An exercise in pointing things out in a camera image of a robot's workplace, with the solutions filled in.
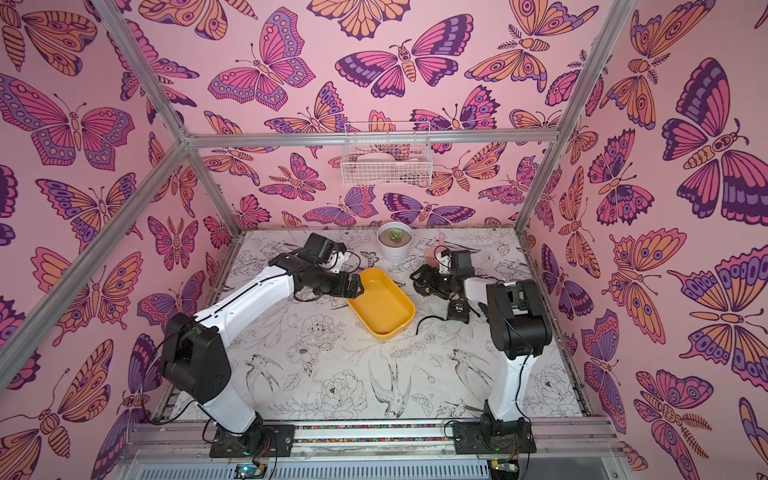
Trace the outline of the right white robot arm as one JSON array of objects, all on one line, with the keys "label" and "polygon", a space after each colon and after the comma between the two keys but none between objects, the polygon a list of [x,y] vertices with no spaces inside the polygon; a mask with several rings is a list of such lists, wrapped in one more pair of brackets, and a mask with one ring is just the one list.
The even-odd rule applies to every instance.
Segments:
[{"label": "right white robot arm", "polygon": [[498,380],[480,417],[485,436],[517,434],[530,424],[521,404],[529,367],[552,342],[549,316],[536,283],[530,279],[501,281],[475,274],[468,250],[444,250],[433,263],[410,274],[421,296],[447,300],[453,316],[469,317],[477,304],[489,325],[490,338],[502,363]]}]

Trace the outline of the yellow plastic storage box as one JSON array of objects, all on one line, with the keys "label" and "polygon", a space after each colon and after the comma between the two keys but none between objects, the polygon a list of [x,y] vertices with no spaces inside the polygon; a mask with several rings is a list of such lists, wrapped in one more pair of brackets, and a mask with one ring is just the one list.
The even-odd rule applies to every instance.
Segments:
[{"label": "yellow plastic storage box", "polygon": [[381,269],[363,270],[360,279],[363,293],[348,305],[374,339],[392,340],[413,321],[414,303]]}]

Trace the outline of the black tape measure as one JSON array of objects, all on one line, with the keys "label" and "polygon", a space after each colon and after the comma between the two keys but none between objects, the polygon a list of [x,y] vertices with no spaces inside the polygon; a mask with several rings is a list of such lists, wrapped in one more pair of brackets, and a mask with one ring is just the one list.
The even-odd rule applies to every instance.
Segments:
[{"label": "black tape measure", "polygon": [[469,305],[469,303],[466,300],[451,299],[448,301],[447,311],[444,316],[427,315],[421,318],[417,323],[415,334],[416,335],[419,334],[420,327],[423,325],[424,322],[428,320],[439,320],[441,322],[459,321],[459,322],[462,322],[463,324],[468,324],[470,321],[470,314],[474,312],[475,310]]}]

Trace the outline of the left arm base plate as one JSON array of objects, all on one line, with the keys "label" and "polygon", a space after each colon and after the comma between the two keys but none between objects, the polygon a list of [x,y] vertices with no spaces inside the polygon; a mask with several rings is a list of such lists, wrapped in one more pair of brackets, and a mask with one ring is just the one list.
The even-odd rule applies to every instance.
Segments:
[{"label": "left arm base plate", "polygon": [[212,441],[211,458],[289,457],[294,445],[293,424],[257,425],[242,434],[232,434],[218,426]]}]

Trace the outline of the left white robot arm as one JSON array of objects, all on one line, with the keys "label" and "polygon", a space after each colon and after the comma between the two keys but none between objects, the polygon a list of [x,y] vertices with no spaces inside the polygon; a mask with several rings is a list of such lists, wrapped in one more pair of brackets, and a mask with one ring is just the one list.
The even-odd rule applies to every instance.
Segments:
[{"label": "left white robot arm", "polygon": [[218,303],[169,320],[160,371],[187,393],[209,418],[232,435],[258,427],[259,415],[238,393],[227,348],[273,305],[304,288],[319,296],[356,299],[364,293],[360,275],[342,269],[348,249],[317,233],[303,247],[282,253],[244,286]]}]

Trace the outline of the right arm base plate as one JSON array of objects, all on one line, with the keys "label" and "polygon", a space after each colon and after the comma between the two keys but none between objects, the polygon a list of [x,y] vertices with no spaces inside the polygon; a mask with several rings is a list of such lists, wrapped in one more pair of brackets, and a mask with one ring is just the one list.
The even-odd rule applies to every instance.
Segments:
[{"label": "right arm base plate", "polygon": [[520,417],[502,422],[452,422],[449,425],[457,454],[514,455],[536,453],[531,424]]}]

